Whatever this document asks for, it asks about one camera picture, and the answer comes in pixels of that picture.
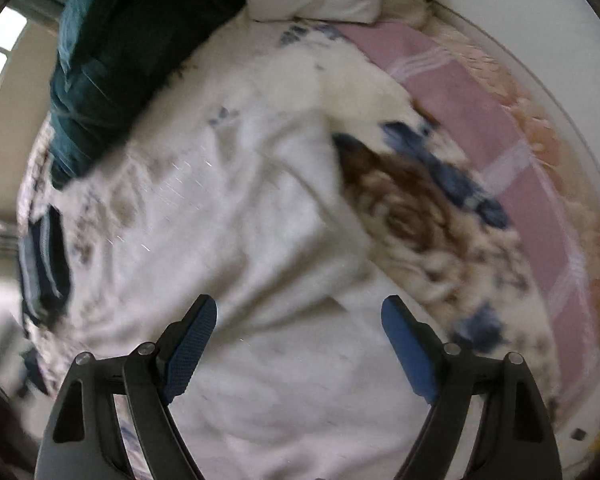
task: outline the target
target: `dark blue fabric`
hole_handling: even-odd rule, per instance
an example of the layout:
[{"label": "dark blue fabric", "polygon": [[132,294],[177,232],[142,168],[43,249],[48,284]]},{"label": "dark blue fabric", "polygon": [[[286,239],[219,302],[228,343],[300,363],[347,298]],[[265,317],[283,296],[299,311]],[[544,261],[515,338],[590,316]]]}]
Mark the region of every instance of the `dark blue fabric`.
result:
[{"label": "dark blue fabric", "polygon": [[509,227],[509,217],[500,203],[467,174],[442,162],[425,147],[426,138],[414,132],[406,124],[395,121],[380,125],[384,141],[401,155],[421,162],[429,171],[446,198],[456,207],[475,212],[482,221],[498,229]]},{"label": "dark blue fabric", "polygon": [[333,139],[338,152],[355,152],[356,150],[367,149],[364,142],[350,134],[333,133],[331,139]]},{"label": "dark blue fabric", "polygon": [[456,323],[451,341],[461,348],[487,354],[504,342],[502,327],[498,314],[486,302],[473,316]]},{"label": "dark blue fabric", "polygon": [[24,361],[24,367],[27,370],[27,379],[29,382],[39,389],[40,392],[48,395],[49,392],[46,389],[45,380],[42,378],[42,372],[40,371],[40,366],[38,365],[38,351],[36,348],[30,348],[24,352],[21,357]]},{"label": "dark blue fabric", "polygon": [[18,271],[23,321],[28,318],[34,325],[51,328],[64,314],[71,293],[71,271],[56,208],[49,208],[40,220],[29,223],[18,244]]},{"label": "dark blue fabric", "polygon": [[51,80],[52,183],[122,142],[166,77],[245,0],[69,0]]}]

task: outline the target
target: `pink striped blanket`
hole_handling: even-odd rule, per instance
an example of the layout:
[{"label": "pink striped blanket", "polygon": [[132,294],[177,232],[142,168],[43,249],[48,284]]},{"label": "pink striped blanket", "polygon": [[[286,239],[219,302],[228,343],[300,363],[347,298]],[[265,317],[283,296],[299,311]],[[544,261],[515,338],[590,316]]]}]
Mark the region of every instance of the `pink striped blanket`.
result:
[{"label": "pink striped blanket", "polygon": [[582,391],[600,349],[584,257],[551,181],[514,120],[424,34],[398,22],[338,30],[410,92],[464,150],[522,238],[558,346],[561,404]]}]

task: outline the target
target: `striped cloth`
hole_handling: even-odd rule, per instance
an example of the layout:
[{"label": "striped cloth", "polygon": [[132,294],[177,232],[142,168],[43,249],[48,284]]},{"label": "striped cloth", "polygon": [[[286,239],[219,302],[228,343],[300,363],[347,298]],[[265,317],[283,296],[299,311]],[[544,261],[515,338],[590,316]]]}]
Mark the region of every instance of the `striped cloth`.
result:
[{"label": "striped cloth", "polygon": [[585,259],[553,185],[514,120],[443,47],[400,22],[339,25],[435,117],[480,171],[520,233],[547,305],[563,381],[576,400],[599,361]]}]

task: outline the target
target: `bed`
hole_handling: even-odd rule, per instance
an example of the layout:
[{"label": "bed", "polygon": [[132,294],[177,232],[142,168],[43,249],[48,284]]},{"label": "bed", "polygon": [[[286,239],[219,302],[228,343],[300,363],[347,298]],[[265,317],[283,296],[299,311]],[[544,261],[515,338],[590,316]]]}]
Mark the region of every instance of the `bed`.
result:
[{"label": "bed", "polygon": [[[386,476],[426,416],[379,325],[397,293],[445,338],[525,355],[575,474],[600,423],[600,22],[584,0],[500,0],[510,22],[485,1],[392,0],[372,26],[242,12],[61,192],[45,124],[18,219],[62,214],[72,296],[28,327],[50,389],[209,292],[219,329],[173,407],[205,474]],[[559,35],[573,16],[595,40]]]}]

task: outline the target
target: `metal screw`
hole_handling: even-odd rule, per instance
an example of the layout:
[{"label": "metal screw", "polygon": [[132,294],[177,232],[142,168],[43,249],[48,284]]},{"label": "metal screw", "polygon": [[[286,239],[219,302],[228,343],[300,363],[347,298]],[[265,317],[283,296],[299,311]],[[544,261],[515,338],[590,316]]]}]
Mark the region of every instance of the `metal screw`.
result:
[{"label": "metal screw", "polygon": [[452,356],[460,355],[460,352],[462,351],[462,349],[456,343],[447,343],[443,348],[445,350],[445,354]]},{"label": "metal screw", "polygon": [[93,356],[89,352],[82,352],[81,354],[78,354],[77,357],[75,358],[75,363],[78,366],[85,365],[89,361],[91,361],[92,357]]},{"label": "metal screw", "polygon": [[151,355],[155,350],[155,344],[153,343],[142,343],[138,347],[138,353],[140,355]]},{"label": "metal screw", "polygon": [[518,352],[511,352],[509,354],[509,361],[515,365],[521,365],[523,362],[525,362],[522,355],[520,355]]}]

